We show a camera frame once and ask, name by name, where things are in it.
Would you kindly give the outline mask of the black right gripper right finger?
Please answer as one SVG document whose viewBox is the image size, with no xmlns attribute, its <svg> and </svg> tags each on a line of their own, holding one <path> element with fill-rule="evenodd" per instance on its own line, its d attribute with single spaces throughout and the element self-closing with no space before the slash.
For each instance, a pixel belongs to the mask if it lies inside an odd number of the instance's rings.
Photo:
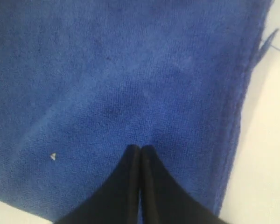
<svg viewBox="0 0 280 224">
<path fill-rule="evenodd" d="M 174 180 L 153 146 L 141 149 L 141 206 L 145 224 L 219 224 Z"/>
</svg>

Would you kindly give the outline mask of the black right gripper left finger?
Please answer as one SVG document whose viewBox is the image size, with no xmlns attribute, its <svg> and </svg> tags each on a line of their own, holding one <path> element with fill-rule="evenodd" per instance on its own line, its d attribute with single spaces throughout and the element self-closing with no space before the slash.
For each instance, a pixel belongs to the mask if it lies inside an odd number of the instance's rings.
<svg viewBox="0 0 280 224">
<path fill-rule="evenodd" d="M 129 145 L 116 168 L 85 202 L 57 224 L 136 224 L 139 209 L 140 148 Z"/>
</svg>

